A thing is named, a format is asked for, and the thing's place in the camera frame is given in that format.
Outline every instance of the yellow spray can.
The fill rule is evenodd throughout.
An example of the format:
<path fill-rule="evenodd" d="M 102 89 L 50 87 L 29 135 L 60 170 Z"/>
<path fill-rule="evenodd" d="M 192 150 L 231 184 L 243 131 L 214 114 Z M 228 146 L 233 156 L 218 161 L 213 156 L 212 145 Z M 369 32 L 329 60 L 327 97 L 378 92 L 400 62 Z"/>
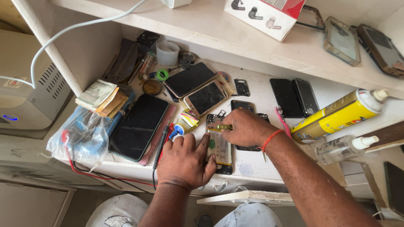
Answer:
<path fill-rule="evenodd" d="M 326 135 L 377 116 L 389 92 L 383 90 L 355 90 L 331 105 L 292 126 L 292 138 L 300 143 L 311 143 Z"/>

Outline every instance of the light blue jeans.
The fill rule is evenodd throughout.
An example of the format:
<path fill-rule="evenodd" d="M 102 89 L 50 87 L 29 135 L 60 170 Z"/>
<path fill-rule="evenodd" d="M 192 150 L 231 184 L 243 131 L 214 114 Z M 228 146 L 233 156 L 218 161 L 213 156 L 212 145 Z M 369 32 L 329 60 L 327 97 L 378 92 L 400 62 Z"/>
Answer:
<path fill-rule="evenodd" d="M 117 195 L 97 207 L 86 227 L 137 227 L 147 208 L 134 195 Z M 282 224 L 268 206 L 251 203 L 238 206 L 215 227 L 282 227 Z"/>

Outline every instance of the stack of money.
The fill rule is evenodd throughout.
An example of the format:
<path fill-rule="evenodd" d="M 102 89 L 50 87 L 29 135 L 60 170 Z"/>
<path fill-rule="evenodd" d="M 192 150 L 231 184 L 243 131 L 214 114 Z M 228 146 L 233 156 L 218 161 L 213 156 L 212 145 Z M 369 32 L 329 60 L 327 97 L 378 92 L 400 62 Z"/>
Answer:
<path fill-rule="evenodd" d="M 76 98 L 76 103 L 101 117 L 112 118 L 128 100 L 128 97 L 118 90 L 116 84 L 97 80 Z"/>

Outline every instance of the toothbrush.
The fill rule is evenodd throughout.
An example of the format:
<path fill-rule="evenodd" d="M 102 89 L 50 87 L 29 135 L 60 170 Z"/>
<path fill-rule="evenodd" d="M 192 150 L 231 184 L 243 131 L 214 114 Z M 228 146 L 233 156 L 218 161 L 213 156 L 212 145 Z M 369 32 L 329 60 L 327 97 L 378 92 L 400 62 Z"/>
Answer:
<path fill-rule="evenodd" d="M 286 124 L 285 118 L 283 117 L 283 110 L 280 106 L 276 107 L 276 114 L 278 115 L 279 119 L 281 120 L 282 124 L 285 126 L 285 132 L 286 134 L 292 138 L 291 134 L 290 134 L 290 129 L 289 126 Z"/>

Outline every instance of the box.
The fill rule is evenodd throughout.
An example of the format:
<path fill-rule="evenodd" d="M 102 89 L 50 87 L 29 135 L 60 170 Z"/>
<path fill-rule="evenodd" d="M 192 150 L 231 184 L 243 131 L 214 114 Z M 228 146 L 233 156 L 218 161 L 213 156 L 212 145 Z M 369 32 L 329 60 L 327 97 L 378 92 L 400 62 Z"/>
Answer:
<path fill-rule="evenodd" d="M 282 42 L 305 0 L 226 0 L 225 11 Z"/>

